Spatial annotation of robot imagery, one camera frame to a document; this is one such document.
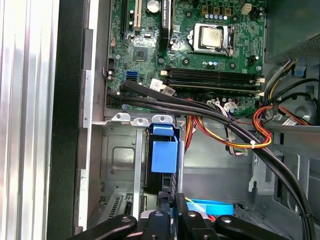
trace side panel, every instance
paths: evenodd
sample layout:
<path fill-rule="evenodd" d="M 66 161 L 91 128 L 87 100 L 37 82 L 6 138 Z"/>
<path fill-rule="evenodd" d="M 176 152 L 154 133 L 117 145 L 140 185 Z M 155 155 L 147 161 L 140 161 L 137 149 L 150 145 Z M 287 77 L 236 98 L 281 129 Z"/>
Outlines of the side panel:
<path fill-rule="evenodd" d="M 0 239 L 46 239 L 58 0 L 0 0 Z"/>

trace green circuit board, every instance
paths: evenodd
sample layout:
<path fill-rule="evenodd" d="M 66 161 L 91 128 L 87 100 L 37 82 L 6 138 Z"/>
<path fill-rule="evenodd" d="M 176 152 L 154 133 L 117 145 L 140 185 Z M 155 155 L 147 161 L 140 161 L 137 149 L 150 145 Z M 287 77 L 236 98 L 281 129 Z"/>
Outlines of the green circuit board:
<path fill-rule="evenodd" d="M 139 84 L 150 86 L 153 78 L 161 79 L 161 70 L 166 65 L 176 68 L 188 68 L 194 70 L 208 70 L 208 62 L 215 62 L 215 71 L 235 72 L 244 74 L 261 75 L 263 67 L 265 19 L 261 17 L 250 20 L 249 15 L 242 14 L 244 3 L 260 7 L 264 5 L 263 0 L 200 0 L 197 8 L 186 1 L 176 0 L 174 4 L 172 47 L 166 51 L 159 50 L 161 14 L 150 15 L 146 13 L 149 0 L 142 0 L 141 31 L 135 32 L 127 29 L 124 42 L 121 35 L 121 22 L 123 0 L 113 0 L 110 48 L 108 58 L 112 59 L 114 73 L 112 80 L 107 82 L 107 87 L 116 92 L 120 84 L 126 79 L 127 71 L 138 72 Z M 135 10 L 136 0 L 129 0 L 127 11 Z M 227 19 L 215 19 L 203 14 L 203 6 L 208 7 L 209 13 L 214 8 L 220 9 L 220 15 L 224 15 L 225 9 L 231 9 L 231 15 Z M 127 18 L 125 24 L 134 20 Z M 188 43 L 187 36 L 195 24 L 217 24 L 234 26 L 234 55 L 228 57 L 214 54 L 193 53 Z M 248 66 L 249 56 L 258 56 L 253 66 Z M 189 64 L 185 65 L 184 60 L 188 58 Z M 254 97 L 241 97 L 239 99 L 237 113 L 242 115 L 255 109 Z"/>

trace ram slot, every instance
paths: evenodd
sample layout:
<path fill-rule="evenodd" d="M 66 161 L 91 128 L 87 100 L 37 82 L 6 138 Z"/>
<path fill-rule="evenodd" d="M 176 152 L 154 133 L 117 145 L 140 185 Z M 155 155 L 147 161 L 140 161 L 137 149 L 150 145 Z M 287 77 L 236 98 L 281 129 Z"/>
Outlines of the ram slot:
<path fill-rule="evenodd" d="M 257 76 L 255 74 L 245 74 L 236 72 L 221 72 L 207 70 L 193 70 L 185 68 L 171 68 L 167 70 L 167 79 L 173 81 L 188 81 L 196 83 L 216 83 L 221 84 L 245 84 L 255 85 Z"/>
<path fill-rule="evenodd" d="M 134 26 L 133 30 L 136 32 L 141 31 L 141 13 L 142 13 L 142 1 L 135 0 L 135 11 L 134 11 Z"/>

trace blue plastic bracket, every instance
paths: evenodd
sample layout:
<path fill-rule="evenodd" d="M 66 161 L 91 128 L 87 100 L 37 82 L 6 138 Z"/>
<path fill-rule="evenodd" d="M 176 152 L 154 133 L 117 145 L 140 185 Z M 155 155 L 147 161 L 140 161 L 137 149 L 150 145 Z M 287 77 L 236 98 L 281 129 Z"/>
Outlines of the blue plastic bracket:
<path fill-rule="evenodd" d="M 229 203 L 221 201 L 210 201 L 210 200 L 200 200 L 191 199 L 193 202 L 187 202 L 188 209 L 190 211 L 203 212 L 208 215 L 233 215 L 234 206 Z"/>
<path fill-rule="evenodd" d="M 172 137 L 172 141 L 154 141 L 151 171 L 174 174 L 177 171 L 178 139 L 172 125 L 153 125 L 153 134 Z"/>

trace cable bundle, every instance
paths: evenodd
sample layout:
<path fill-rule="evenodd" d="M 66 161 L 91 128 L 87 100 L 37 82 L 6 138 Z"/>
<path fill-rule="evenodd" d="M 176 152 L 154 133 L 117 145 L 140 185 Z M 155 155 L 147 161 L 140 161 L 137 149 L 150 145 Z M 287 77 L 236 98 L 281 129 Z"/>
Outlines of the cable bundle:
<path fill-rule="evenodd" d="M 244 143 L 240 143 L 238 145 L 237 143 L 230 143 L 228 141 L 225 142 L 225 140 L 223 140 L 222 138 L 215 136 L 217 140 L 222 141 L 224 144 L 230 144 L 236 148 L 241 146 L 244 148 L 252 149 L 259 156 L 259 158 L 264 161 L 265 164 L 274 172 L 279 180 L 281 180 L 284 186 L 287 187 L 288 192 L 292 195 L 301 215 L 304 238 L 306 240 L 316 239 L 314 220 L 312 218 L 311 209 L 304 190 L 302 189 L 295 175 L 284 165 L 281 160 L 279 160 L 268 148 L 265 147 L 270 144 L 271 133 L 266 131 L 262 127 L 259 121 L 259 117 L 262 111 L 264 111 L 266 108 L 258 109 L 258 112 L 254 114 L 253 118 L 254 126 L 257 128 L 258 132 L 265 137 L 265 141 L 260 142 L 248 130 L 244 129 L 239 123 L 237 123 L 235 119 L 224 116 L 218 110 L 202 102 L 195 102 L 164 95 L 150 88 L 128 81 L 123 83 L 121 88 L 126 92 L 138 94 L 143 97 L 149 96 L 156 100 L 150 100 L 140 97 L 126 97 L 117 95 L 113 92 L 108 92 L 107 97 L 111 98 L 111 101 L 115 101 L 119 104 L 128 104 L 140 108 L 154 110 L 160 113 L 193 116 L 196 117 L 197 120 L 199 120 L 199 118 L 208 118 L 217 121 L 218 123 L 221 123 L 228 129 L 230 129 L 233 133 L 240 137 L 240 139 L 242 139 Z M 289 114 L 289 111 L 286 111 L 286 109 L 280 109 Z M 198 124 L 205 129 L 204 124 L 202 124 L 201 122 L 198 122 Z"/>

